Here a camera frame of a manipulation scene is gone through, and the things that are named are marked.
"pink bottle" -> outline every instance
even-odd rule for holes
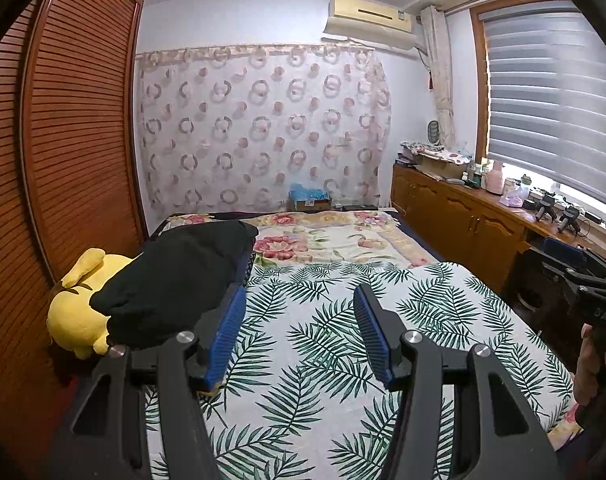
[[[492,170],[486,173],[486,191],[494,195],[502,195],[503,180],[503,163],[495,160]]]

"palm leaf bedspread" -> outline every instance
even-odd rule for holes
[[[567,411],[568,371],[509,307],[464,267],[391,262],[254,266],[247,312],[218,396],[201,399],[224,478],[378,478],[400,396],[369,368],[352,309],[368,283],[382,306],[435,342],[490,345],[548,430]],[[168,478],[158,397],[147,392],[155,478]],[[435,478],[448,478],[453,392],[444,389]]]

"white wall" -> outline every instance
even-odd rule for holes
[[[329,1],[170,0],[145,6],[136,50],[239,43],[319,43]],[[409,54],[411,58],[379,52],[392,101],[391,131],[379,168],[382,203],[389,199],[399,142],[426,140],[427,123],[436,118],[427,70],[416,50]],[[146,189],[141,182],[144,194]],[[153,219],[148,220],[149,226],[157,222],[149,208],[145,214]]]
[[[456,151],[474,155],[477,144],[477,55],[469,10],[446,18],[452,57],[452,108]]]

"blue gripper pad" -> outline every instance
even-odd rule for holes
[[[365,343],[369,366],[374,376],[384,384],[385,388],[388,388],[394,380],[391,370],[391,351],[373,311],[374,308],[382,310],[381,305],[368,285],[356,287],[353,299],[354,315]]]
[[[203,377],[204,392],[213,391],[218,384],[223,381],[227,363],[235,343],[237,342],[238,331],[245,317],[246,291],[239,286],[235,291],[229,307],[219,323],[216,335],[212,339],[208,351],[208,367]]]
[[[555,238],[543,240],[543,252],[562,261],[577,272],[583,272],[587,267],[586,254],[581,250],[563,243]]]

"air conditioner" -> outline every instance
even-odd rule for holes
[[[324,33],[425,52],[422,38],[412,34],[410,15],[366,0],[330,0]]]

